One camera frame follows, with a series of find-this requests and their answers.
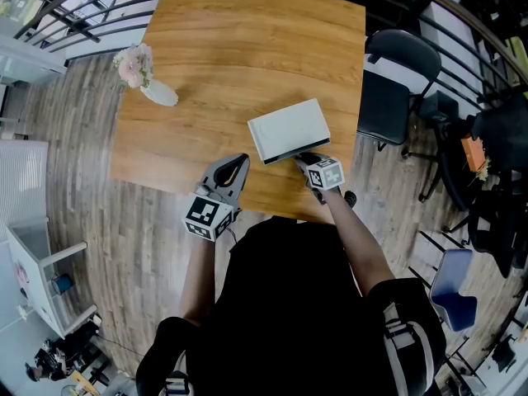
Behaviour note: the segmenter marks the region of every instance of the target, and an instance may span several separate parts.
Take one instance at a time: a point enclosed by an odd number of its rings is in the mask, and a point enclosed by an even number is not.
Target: metal railing
[[[130,0],[120,4],[112,4],[109,7],[102,8],[97,12],[78,18],[73,16],[75,12],[87,5],[94,4],[101,0],[87,0],[72,10],[63,10],[60,12],[58,9],[60,9],[62,7],[61,5],[67,1],[68,0],[48,1],[47,4],[43,6],[42,10],[40,10],[40,12],[33,19],[31,19],[17,32],[15,38],[24,39],[25,42],[38,45],[41,48],[47,49],[49,52],[56,52],[69,46],[79,44],[83,41],[91,40],[94,42],[94,51],[90,52],[90,54],[100,53],[100,51],[97,51],[97,43],[100,42],[103,36],[118,34],[124,31],[144,29],[148,25],[148,23],[141,21],[141,23],[137,25],[134,24],[119,28],[120,22],[140,19],[142,17],[149,17],[153,14],[153,10],[136,12],[126,16],[117,17],[115,19],[104,20],[103,22],[96,25],[88,25],[87,20],[90,20],[91,18],[101,14],[107,15],[108,13],[117,9],[123,9],[125,7],[131,7],[143,2],[151,2],[156,0]],[[528,91],[528,72],[526,72],[518,63],[515,55],[475,15],[473,15],[454,0],[350,1],[358,2],[359,4],[365,6],[367,25],[369,22],[373,22],[373,25],[376,26],[376,29],[384,27],[396,27],[404,29],[414,35],[421,36],[440,54],[445,56],[451,62],[451,64],[458,66],[458,73],[455,73],[446,66],[443,66],[441,72],[445,76],[443,79],[438,78],[436,83],[444,89],[452,92],[462,100],[468,102],[476,109],[482,110],[485,106],[500,105],[501,101],[504,101],[511,94]],[[445,26],[424,14],[424,9],[431,3],[435,3],[439,7],[442,7],[454,17],[463,22],[468,28],[470,28],[473,34],[474,42],[468,43],[462,40]],[[380,12],[380,7],[385,7],[385,11]],[[40,22],[47,15],[53,16],[54,19],[51,22],[48,22],[46,25],[39,27]],[[50,32],[47,35],[42,35],[42,33],[55,22],[63,22],[64,25],[58,30]],[[453,40],[457,45],[459,45],[461,49],[471,54],[472,57],[478,60],[479,68],[470,66],[460,57],[459,54],[454,54],[453,52],[445,49],[442,45],[439,45],[436,42],[433,42],[432,40],[422,36],[419,26],[420,22],[427,24],[439,34],[449,37],[449,39]],[[116,28],[110,31],[103,31],[99,33],[95,31],[97,28],[114,24]],[[64,30],[67,30],[66,35],[61,36],[56,40],[53,39],[54,35],[64,33]],[[78,40],[72,40],[72,38],[78,35]],[[479,50],[479,42],[483,42],[484,48],[487,50],[486,54],[481,54]],[[476,79],[479,86],[475,86],[474,82],[469,83],[468,80],[463,79],[462,76],[468,75],[462,74],[461,72],[467,72],[469,76]]]

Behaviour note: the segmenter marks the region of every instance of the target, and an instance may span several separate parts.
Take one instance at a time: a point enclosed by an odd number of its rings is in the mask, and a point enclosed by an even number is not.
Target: flower vase
[[[148,87],[140,89],[147,98],[162,106],[175,106],[178,103],[178,95],[169,86],[156,79],[151,79]]]

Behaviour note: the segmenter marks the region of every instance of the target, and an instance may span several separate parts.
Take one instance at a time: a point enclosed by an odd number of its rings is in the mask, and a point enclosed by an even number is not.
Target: floor
[[[87,242],[84,255],[69,269],[76,283],[68,307],[79,311],[94,302],[103,318],[101,347],[118,368],[135,373],[153,341],[157,324],[177,315],[188,263],[189,236],[180,221],[180,196],[108,179],[116,113],[123,85],[112,67],[112,54],[79,59],[61,78],[13,88],[3,116],[20,118],[17,133],[49,142],[47,205],[54,249]],[[434,153],[434,137],[412,121],[413,151]],[[403,160],[401,148],[379,153],[371,139],[358,136],[349,181],[358,197],[356,213],[379,240],[397,277],[411,276],[412,266],[432,281],[441,252],[417,233],[423,230],[445,248],[437,231],[461,219],[441,184],[425,204],[417,197],[434,175],[427,161]],[[233,227],[243,236],[264,214],[242,212]],[[455,233],[461,240],[464,232]],[[222,289],[233,237],[225,233],[216,254],[217,294]],[[488,254],[475,253],[464,294],[478,298],[476,325],[466,333],[444,326],[448,351],[464,339],[461,351],[474,367],[486,355],[510,309],[519,300],[521,271],[504,280]],[[462,364],[453,359],[456,366]],[[439,383],[449,373],[444,366]]]

